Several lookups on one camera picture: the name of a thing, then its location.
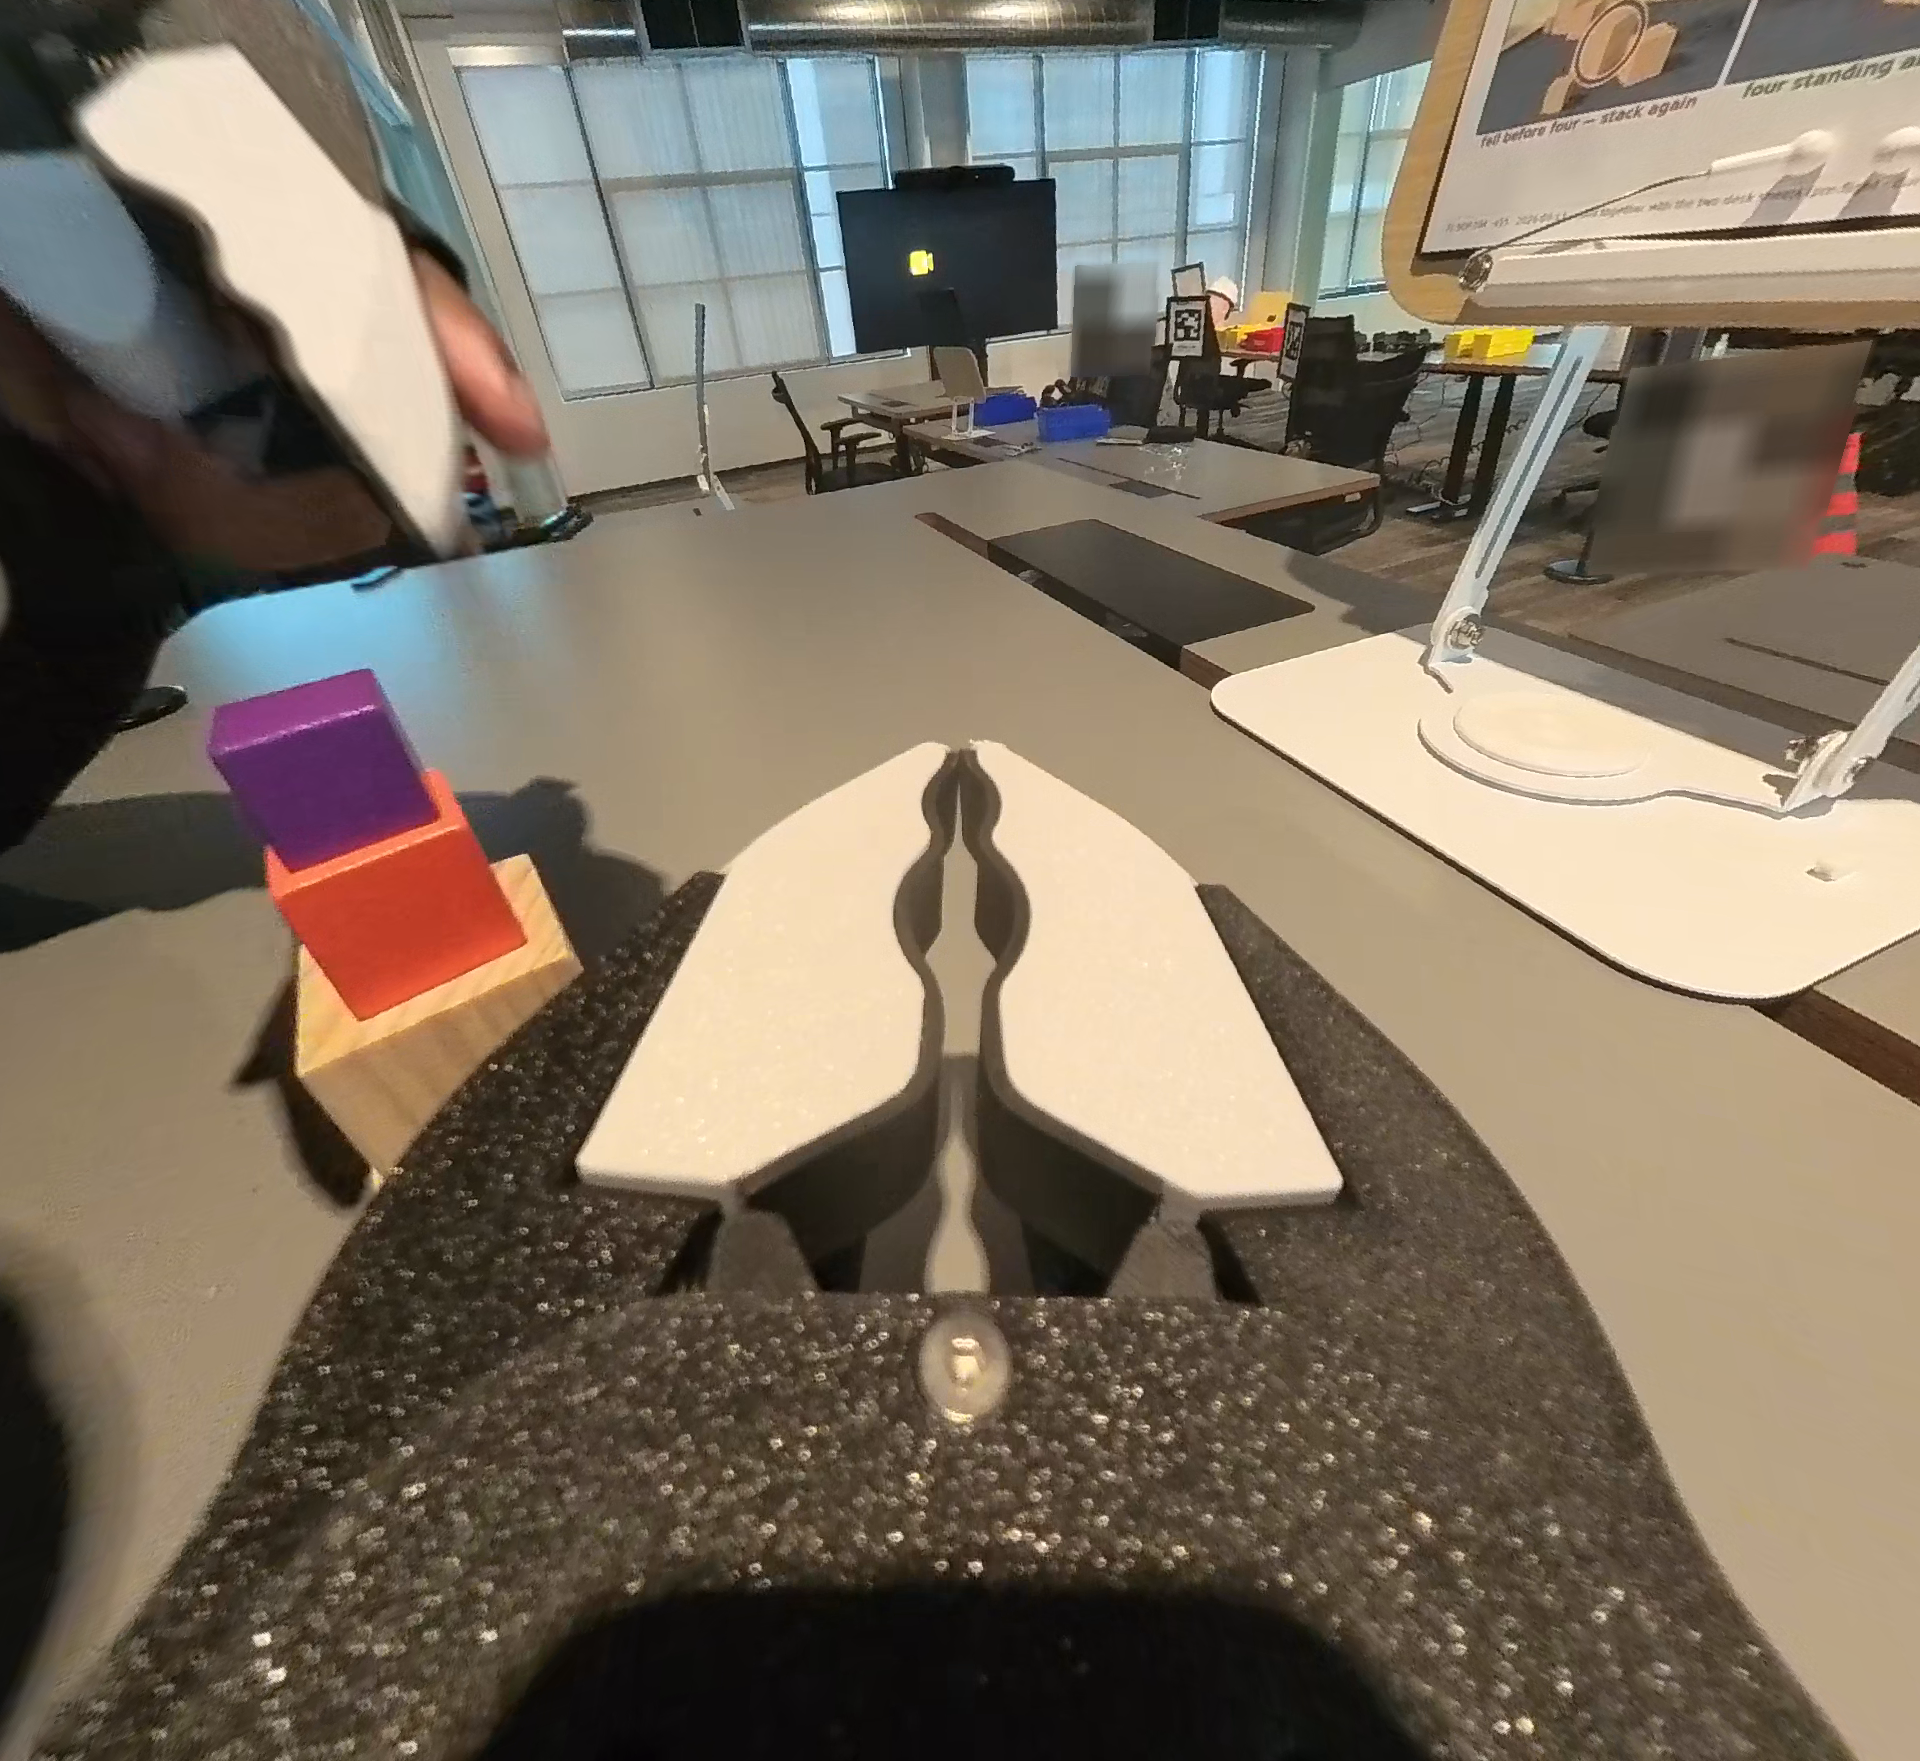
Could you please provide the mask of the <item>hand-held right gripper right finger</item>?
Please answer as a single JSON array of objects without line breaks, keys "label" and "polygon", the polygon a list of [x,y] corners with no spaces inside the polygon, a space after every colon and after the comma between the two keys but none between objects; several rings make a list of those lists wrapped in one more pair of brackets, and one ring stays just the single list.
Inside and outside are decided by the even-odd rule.
[{"label": "hand-held right gripper right finger", "polygon": [[1322,1206],[1326,1148],[1196,880],[1141,829],[973,741],[978,871],[1010,890],[980,1062],[1017,1117],[1199,1218]]}]

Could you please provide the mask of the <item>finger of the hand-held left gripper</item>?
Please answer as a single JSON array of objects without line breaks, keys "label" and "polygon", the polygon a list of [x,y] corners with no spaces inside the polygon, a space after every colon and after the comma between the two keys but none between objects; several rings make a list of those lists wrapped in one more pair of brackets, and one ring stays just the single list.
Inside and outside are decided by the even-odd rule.
[{"label": "finger of the hand-held left gripper", "polygon": [[86,387],[252,490],[349,477],[467,546],[464,432],[407,243],[228,44],[4,49],[6,302]]}]

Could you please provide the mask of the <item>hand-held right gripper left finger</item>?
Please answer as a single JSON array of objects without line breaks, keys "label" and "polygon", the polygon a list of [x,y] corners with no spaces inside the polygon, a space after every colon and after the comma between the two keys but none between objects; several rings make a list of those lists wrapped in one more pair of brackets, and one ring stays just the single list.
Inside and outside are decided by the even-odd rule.
[{"label": "hand-held right gripper left finger", "polygon": [[922,741],[739,849],[584,1137],[580,1183],[743,1202],[939,1076],[956,752]]}]

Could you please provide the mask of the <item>light wooden cube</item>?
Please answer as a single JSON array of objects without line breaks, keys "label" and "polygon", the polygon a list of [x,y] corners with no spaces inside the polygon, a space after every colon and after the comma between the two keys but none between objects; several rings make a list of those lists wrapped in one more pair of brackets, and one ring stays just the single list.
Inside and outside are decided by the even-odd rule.
[{"label": "light wooden cube", "polygon": [[492,876],[524,943],[370,1018],[352,1017],[298,951],[294,1077],[375,1179],[391,1175],[481,1063],[583,970],[539,864],[516,856]]}]

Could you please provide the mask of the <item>red-orange wooden cube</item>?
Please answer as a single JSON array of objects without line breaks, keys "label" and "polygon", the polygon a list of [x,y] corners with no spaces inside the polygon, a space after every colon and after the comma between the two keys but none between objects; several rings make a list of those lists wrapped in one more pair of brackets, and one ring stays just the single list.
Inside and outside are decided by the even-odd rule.
[{"label": "red-orange wooden cube", "polygon": [[265,890],[356,1021],[503,958],[526,930],[437,770],[423,773],[427,824],[332,859],[291,868],[265,848]]}]

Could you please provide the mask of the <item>purple wooden cube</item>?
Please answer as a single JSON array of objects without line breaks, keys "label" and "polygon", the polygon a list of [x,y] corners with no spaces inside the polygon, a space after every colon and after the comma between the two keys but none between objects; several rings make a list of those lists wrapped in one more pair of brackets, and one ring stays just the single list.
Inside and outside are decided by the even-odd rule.
[{"label": "purple wooden cube", "polygon": [[292,871],[436,820],[413,744],[370,670],[220,705],[207,759],[252,835]]}]

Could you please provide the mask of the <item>person's left hand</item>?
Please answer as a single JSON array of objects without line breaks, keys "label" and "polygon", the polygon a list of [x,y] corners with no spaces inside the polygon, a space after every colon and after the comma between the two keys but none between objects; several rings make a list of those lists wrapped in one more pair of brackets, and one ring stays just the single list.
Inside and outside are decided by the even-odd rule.
[{"label": "person's left hand", "polygon": [[[547,450],[541,403],[492,322],[440,260],[413,252],[420,300],[467,429],[495,453]],[[245,477],[178,425],[95,390],[9,300],[1,302],[4,429],[46,458],[58,493],[128,509],[172,559],[238,575],[296,575],[384,546],[396,529],[350,470]]]}]

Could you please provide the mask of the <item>white folding stand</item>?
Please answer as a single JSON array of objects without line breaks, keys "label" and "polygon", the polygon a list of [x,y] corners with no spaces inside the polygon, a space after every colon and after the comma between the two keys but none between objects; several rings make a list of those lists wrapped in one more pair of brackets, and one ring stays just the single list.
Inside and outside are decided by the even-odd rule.
[{"label": "white folding stand", "polygon": [[1793,742],[1547,644],[1484,636],[1503,550],[1605,340],[1574,327],[1440,614],[1237,671],[1212,710],[1628,975],[1794,997],[1918,929],[1916,779],[1871,764],[1916,655],[1850,732]]}]

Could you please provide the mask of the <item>black desk mat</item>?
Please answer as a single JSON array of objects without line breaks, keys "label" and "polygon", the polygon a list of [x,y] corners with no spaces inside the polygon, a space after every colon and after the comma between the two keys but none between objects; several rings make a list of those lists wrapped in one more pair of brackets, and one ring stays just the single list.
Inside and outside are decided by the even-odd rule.
[{"label": "black desk mat", "polygon": [[1309,600],[1103,521],[1004,534],[984,553],[1004,574],[1174,670],[1203,641],[1313,614]]}]

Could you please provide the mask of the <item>grey office desk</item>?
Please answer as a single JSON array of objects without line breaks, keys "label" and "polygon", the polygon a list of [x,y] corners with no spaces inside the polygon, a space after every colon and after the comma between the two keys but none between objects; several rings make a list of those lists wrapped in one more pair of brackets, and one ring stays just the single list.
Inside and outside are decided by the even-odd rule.
[{"label": "grey office desk", "polygon": [[902,453],[947,470],[1040,462],[1306,555],[1347,549],[1381,524],[1379,478],[1371,470],[1224,439],[1100,435],[1042,443],[1035,423],[954,433],[935,421],[905,425],[897,439]]}]

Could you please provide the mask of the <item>black office chair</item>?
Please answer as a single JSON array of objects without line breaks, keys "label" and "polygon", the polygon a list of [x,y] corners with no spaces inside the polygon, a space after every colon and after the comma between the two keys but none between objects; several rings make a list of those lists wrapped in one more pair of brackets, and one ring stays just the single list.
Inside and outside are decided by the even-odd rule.
[{"label": "black office chair", "polygon": [[1311,315],[1289,390],[1283,453],[1320,466],[1383,478],[1387,443],[1404,423],[1428,366],[1428,335],[1405,335],[1391,354],[1360,354],[1347,315]]},{"label": "black office chair", "polygon": [[781,371],[770,374],[773,397],[802,443],[802,481],[809,496],[849,493],[902,477],[897,439],[856,418],[813,429]]}]

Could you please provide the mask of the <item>black television screen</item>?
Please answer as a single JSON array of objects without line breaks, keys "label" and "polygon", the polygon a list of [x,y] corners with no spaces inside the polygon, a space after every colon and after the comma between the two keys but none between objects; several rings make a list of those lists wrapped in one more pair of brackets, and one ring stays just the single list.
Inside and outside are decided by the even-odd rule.
[{"label": "black television screen", "polygon": [[1007,166],[838,190],[856,354],[981,350],[1060,327],[1059,187]]}]

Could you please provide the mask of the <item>striped orange traffic cone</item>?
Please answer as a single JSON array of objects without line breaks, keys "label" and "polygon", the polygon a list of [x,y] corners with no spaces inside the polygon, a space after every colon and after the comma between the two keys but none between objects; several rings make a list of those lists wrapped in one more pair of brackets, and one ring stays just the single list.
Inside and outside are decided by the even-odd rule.
[{"label": "striped orange traffic cone", "polygon": [[1810,532],[1809,559],[1859,557],[1859,450],[1862,433],[1846,433],[1822,513]]}]

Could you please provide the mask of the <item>wooden-framed instruction board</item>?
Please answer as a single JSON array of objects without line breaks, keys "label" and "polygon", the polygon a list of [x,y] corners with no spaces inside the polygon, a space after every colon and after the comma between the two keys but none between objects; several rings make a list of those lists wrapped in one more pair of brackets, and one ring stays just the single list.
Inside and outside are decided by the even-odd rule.
[{"label": "wooden-framed instruction board", "polygon": [[1918,0],[1449,0],[1381,229],[1451,324],[1916,330]]}]

